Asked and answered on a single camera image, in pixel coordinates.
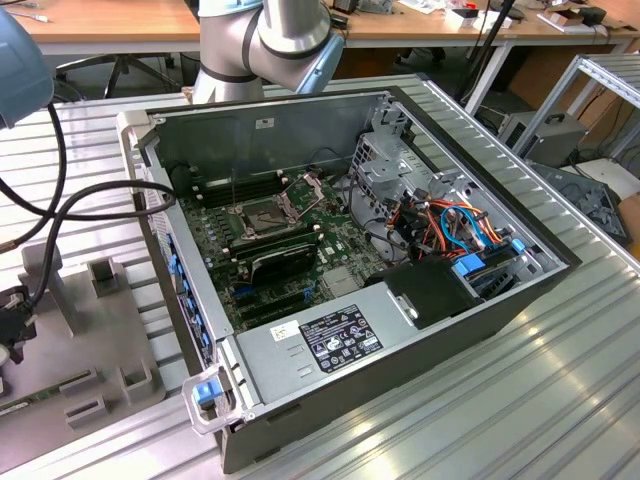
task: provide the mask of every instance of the motherboard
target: motherboard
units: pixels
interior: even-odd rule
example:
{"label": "motherboard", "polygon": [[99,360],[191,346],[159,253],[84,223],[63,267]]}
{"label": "motherboard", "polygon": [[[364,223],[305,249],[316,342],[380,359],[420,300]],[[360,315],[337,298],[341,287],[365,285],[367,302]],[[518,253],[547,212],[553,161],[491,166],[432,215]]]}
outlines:
{"label": "motherboard", "polygon": [[[332,179],[304,169],[274,176],[269,185],[282,191],[268,196],[255,198],[238,184],[231,197],[202,188],[180,200],[237,331],[351,293],[386,268]],[[220,205],[223,198],[232,201]]]}

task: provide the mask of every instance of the sticker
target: sticker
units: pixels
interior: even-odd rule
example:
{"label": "sticker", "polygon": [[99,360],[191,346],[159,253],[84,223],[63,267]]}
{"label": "sticker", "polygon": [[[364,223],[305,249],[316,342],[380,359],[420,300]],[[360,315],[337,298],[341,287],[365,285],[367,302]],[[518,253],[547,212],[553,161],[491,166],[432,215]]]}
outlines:
{"label": "sticker", "polygon": [[300,325],[299,332],[325,373],[334,372],[382,348],[356,305]]}
{"label": "sticker", "polygon": [[275,327],[271,327],[271,335],[276,342],[284,340],[285,338],[293,337],[300,333],[298,329],[298,321],[291,320],[290,322],[283,323]]}
{"label": "sticker", "polygon": [[273,118],[261,118],[256,120],[256,130],[262,130],[263,128],[273,128],[275,119]]}

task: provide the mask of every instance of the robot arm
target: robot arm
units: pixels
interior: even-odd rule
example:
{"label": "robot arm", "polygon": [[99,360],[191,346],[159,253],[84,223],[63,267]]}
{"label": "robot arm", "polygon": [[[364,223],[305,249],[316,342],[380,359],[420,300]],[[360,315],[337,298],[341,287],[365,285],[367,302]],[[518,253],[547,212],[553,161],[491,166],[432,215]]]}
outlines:
{"label": "robot arm", "polygon": [[0,8],[0,129],[41,109],[53,98],[53,80],[40,49]]}
{"label": "robot arm", "polygon": [[258,100],[260,77],[296,93],[321,91],[344,48],[319,0],[208,0],[199,16],[194,103]]}

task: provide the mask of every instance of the gray robot arm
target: gray robot arm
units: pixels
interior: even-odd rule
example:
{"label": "gray robot arm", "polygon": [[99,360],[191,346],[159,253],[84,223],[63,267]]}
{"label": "gray robot arm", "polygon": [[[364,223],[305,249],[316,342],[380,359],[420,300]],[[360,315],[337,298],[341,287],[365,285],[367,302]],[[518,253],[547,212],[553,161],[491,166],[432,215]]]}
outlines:
{"label": "gray robot arm", "polygon": [[324,89],[344,40],[320,0],[203,0],[193,102],[258,100],[265,78],[296,93]]}

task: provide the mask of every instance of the office chair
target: office chair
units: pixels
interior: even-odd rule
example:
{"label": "office chair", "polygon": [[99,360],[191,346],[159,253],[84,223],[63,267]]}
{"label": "office chair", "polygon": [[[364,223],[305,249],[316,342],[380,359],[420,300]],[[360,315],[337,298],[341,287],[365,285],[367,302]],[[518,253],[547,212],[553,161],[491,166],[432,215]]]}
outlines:
{"label": "office chair", "polygon": [[146,63],[140,61],[141,58],[153,58],[153,57],[162,57],[164,58],[165,65],[167,68],[173,68],[175,66],[173,57],[169,53],[136,53],[136,54],[109,54],[109,55],[100,55],[98,57],[90,57],[84,58],[82,60],[77,60],[75,62],[66,63],[64,65],[60,65],[56,68],[56,78],[62,81],[67,80],[67,73],[72,70],[77,70],[79,68],[84,67],[92,67],[94,65],[104,65],[106,63],[113,63],[113,69],[111,70],[111,75],[109,76],[109,81],[107,82],[107,86],[104,89],[104,97],[103,98],[111,98],[113,97],[113,91],[115,90],[116,83],[118,82],[118,77],[120,74],[128,74],[129,68],[135,68],[140,70],[141,72],[146,73],[147,75],[160,80],[161,82],[171,85],[176,91],[180,90],[181,85],[175,80],[169,78],[167,75],[164,75],[157,70],[154,70]]}

